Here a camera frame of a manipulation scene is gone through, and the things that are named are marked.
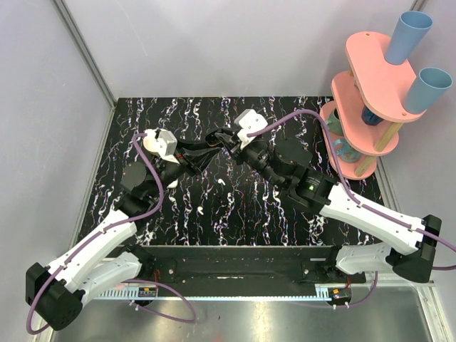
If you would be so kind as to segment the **green ceramic mug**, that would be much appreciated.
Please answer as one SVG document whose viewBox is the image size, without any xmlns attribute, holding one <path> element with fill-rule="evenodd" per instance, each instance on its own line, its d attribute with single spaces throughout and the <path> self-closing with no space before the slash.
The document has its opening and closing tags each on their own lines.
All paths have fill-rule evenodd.
<svg viewBox="0 0 456 342">
<path fill-rule="evenodd" d="M 343 128 L 338 116 L 338 110 L 336 108 L 332 110 L 325 110 L 323 112 L 323 116 L 328 126 L 328 130 L 334 135 L 343 136 Z"/>
</svg>

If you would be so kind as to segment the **black marble mat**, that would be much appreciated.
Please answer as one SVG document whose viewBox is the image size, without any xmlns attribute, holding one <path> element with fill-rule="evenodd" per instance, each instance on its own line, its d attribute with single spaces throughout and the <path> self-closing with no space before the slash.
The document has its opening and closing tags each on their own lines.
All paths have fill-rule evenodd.
<svg viewBox="0 0 456 342">
<path fill-rule="evenodd" d="M 132 137 L 165 128 L 184 140 L 202 140 L 229 127 L 246 109 L 274 122 L 295 110 L 319 111 L 328 96 L 120 98 L 95 176 L 79 238 L 84 238 L 120 199 L 123 168 L 138 159 Z M 217 182 L 223 179 L 226 185 Z M 197 212 L 203 207 L 203 215 Z M 277 188 L 227 154 L 217 154 L 203 173 L 183 175 L 165 193 L 161 210 L 139 223 L 143 245 L 306 246 L 364 245 L 378 239 L 351 225 L 304 214 L 282 202 Z"/>
</svg>

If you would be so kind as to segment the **pink three tier shelf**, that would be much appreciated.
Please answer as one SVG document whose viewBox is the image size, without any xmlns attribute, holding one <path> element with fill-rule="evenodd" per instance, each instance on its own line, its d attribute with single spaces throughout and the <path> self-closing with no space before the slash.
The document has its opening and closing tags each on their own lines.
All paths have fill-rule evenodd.
<svg viewBox="0 0 456 342">
<path fill-rule="evenodd" d="M 325 110 L 338 110 L 342 138 L 361 153 L 360 160 L 355 163 L 344 162 L 338 156 L 329 159 L 331 166 L 339 166 L 343 176 L 350 180 L 370 177 L 378 158 L 397 147 L 398 131 L 403 124 L 420 118 L 403 107 L 416 74 L 407 61 L 396 66 L 385 60 L 389 43 L 389 36 L 373 31 L 351 35 L 346 41 L 349 69 L 333 77 L 333 100 L 320 110 L 324 120 Z M 383 121 L 376 126 L 366 125 L 361 119 L 365 106 Z"/>
</svg>

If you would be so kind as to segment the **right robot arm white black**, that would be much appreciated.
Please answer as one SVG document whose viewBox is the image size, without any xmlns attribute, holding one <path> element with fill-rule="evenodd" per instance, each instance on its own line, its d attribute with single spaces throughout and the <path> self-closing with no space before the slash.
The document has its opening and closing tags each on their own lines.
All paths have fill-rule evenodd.
<svg viewBox="0 0 456 342">
<path fill-rule="evenodd" d="M 207 138 L 221 143 L 239 164 L 245 163 L 277 186 L 282 202 L 295 210 L 347 223 L 380 241 L 372 245 L 339 246 L 323 265 L 324 276 L 340 282 L 348 274 L 392 271 L 415 283 L 427 283 L 432 272 L 442 221 L 434 215 L 411 217 L 353 194 L 344 181 L 314 170 L 312 154 L 294 138 L 271 146 L 255 137 L 248 144 L 235 132 L 218 129 Z"/>
</svg>

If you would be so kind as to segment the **blue cup front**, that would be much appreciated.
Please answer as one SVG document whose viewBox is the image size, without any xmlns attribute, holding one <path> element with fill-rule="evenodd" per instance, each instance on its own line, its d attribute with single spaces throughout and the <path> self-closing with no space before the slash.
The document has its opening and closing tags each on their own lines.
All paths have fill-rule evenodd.
<svg viewBox="0 0 456 342">
<path fill-rule="evenodd" d="M 423 68 L 408 90 L 403 107 L 412 114 L 420 114 L 429 109 L 451 88 L 452 76 L 434 67 Z"/>
</svg>

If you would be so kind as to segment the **blue patterned mug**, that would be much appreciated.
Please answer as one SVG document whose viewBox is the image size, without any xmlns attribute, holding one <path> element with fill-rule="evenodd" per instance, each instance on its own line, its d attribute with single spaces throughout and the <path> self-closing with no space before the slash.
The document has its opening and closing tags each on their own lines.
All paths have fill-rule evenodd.
<svg viewBox="0 0 456 342">
<path fill-rule="evenodd" d="M 361 158 L 361 153 L 351 147 L 347 139 L 340 138 L 333 143 L 336 155 L 344 162 L 355 163 Z"/>
</svg>

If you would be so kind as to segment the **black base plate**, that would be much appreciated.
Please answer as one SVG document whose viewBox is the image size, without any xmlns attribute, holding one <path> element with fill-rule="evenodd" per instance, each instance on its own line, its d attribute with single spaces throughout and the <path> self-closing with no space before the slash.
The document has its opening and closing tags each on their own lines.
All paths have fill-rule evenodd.
<svg viewBox="0 0 456 342">
<path fill-rule="evenodd" d="M 175 283 L 188 278 L 285 278 L 311 283 L 364 284 L 365 274 L 337 271 L 331 247 L 146 247 L 140 278 Z"/>
</svg>

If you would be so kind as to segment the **blue cup rear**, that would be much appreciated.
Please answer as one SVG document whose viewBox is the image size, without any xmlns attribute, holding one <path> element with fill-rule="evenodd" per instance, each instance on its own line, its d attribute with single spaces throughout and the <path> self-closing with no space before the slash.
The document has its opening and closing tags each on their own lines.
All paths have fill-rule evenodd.
<svg viewBox="0 0 456 342">
<path fill-rule="evenodd" d="M 400 15 L 385 60 L 392 65 L 403 64 L 432 28 L 433 19 L 421 11 L 406 11 Z"/>
</svg>

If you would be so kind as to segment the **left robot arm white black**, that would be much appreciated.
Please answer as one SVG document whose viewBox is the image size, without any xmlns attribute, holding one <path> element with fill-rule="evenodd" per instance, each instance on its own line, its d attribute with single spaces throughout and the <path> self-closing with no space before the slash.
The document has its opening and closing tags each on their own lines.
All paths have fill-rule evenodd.
<svg viewBox="0 0 456 342">
<path fill-rule="evenodd" d="M 38 335 L 47 328 L 70 325 L 94 298 L 124 282 L 156 285 L 156 258 L 139 245 L 129 245 L 114 260 L 102 260 L 138 232 L 138 225 L 158 212 L 165 188 L 181 175 L 200 174 L 220 151 L 218 144 L 134 135 L 140 160 L 123 170 L 123 193 L 106 218 L 59 258 L 26 271 L 26 329 Z"/>
</svg>

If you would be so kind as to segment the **black earbud charging case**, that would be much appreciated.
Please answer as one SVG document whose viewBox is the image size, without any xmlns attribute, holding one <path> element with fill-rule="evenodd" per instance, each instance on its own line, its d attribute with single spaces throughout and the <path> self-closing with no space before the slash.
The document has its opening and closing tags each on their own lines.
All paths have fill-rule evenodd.
<svg viewBox="0 0 456 342">
<path fill-rule="evenodd" d="M 222 134 L 221 129 L 216 129 L 212 130 L 207 133 L 207 135 L 204 138 L 204 141 L 208 147 L 221 147 L 223 142 L 220 138 L 220 135 Z"/>
</svg>

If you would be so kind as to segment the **dark blue cup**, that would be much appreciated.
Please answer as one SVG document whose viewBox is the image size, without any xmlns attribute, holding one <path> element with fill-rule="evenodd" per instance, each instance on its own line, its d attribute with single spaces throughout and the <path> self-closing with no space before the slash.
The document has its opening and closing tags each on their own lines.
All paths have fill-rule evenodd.
<svg viewBox="0 0 456 342">
<path fill-rule="evenodd" d="M 366 125 L 376 126 L 383 121 L 383 119 L 377 116 L 367 106 L 363 108 L 361 119 Z"/>
</svg>

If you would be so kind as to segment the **white earbud case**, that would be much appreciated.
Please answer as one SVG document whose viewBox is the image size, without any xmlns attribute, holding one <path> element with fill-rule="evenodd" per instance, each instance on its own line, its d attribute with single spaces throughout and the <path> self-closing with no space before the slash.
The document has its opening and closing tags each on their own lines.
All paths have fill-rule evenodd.
<svg viewBox="0 0 456 342">
<path fill-rule="evenodd" d="M 167 189 L 175 189 L 178 186 L 179 180 L 175 180 L 171 182 L 168 186 Z"/>
</svg>

